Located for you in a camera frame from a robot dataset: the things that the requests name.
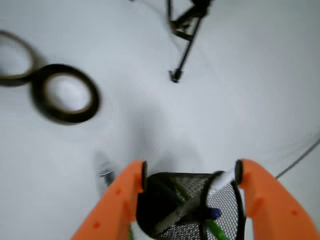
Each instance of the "white floor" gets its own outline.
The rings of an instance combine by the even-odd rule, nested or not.
[[[189,5],[175,2],[176,14]],[[276,175],[319,137],[318,0],[216,0],[179,84],[168,70],[184,42],[165,10],[164,0],[1,1],[0,29],[83,70],[103,97],[93,119],[64,126],[39,114],[29,84],[0,87],[1,239],[69,239],[99,199],[99,152],[117,173],[143,155],[149,173],[251,158]],[[320,230],[319,156],[280,181]]]

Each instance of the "tape roll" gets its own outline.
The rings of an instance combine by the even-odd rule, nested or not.
[[[49,83],[57,76],[70,76],[81,81],[89,92],[89,102],[81,109],[63,109],[53,101],[48,92]],[[91,79],[74,67],[51,64],[42,67],[32,75],[31,94],[35,105],[51,120],[63,123],[81,123],[92,118],[98,111],[100,97]]]
[[[37,67],[37,61],[36,61],[37,58],[36,58],[35,52],[30,47],[29,44],[27,44],[25,41],[23,41],[21,38],[19,38],[18,36],[16,36],[11,32],[0,30],[0,38],[8,38],[9,40],[15,42],[16,44],[19,44],[22,48],[24,48],[24,50],[26,51],[30,59],[30,65],[22,73],[7,74],[7,73],[0,72],[0,85],[19,86],[27,83],[30,80],[30,75],[36,70],[36,67]]]

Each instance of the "black metal stand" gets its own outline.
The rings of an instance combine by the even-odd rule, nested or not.
[[[175,21],[172,20],[172,0],[166,0],[167,3],[167,20],[172,30],[172,33],[179,38],[182,38],[188,41],[188,45],[184,50],[181,61],[178,65],[178,68],[175,71],[169,71],[170,79],[174,83],[178,83],[181,75],[183,73],[182,69],[186,63],[191,47],[194,43],[194,39],[198,32],[200,23],[204,16],[207,15],[208,7],[210,5],[211,0],[192,0],[194,6],[188,9],[183,15],[178,17]],[[194,30],[192,34],[187,34],[186,31],[191,26],[191,22],[197,18],[197,22],[195,24]]]

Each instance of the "black wire mesh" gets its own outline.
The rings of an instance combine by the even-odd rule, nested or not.
[[[141,229],[156,240],[215,240],[204,225],[204,212],[208,208],[218,208],[222,215],[215,222],[230,240],[242,240],[245,219],[235,183],[227,184],[213,195],[208,194],[214,179],[221,173],[162,172],[148,177],[146,190],[138,197],[136,218]],[[159,232],[159,223],[194,199],[199,199],[199,204],[192,214],[177,222],[169,221]]]

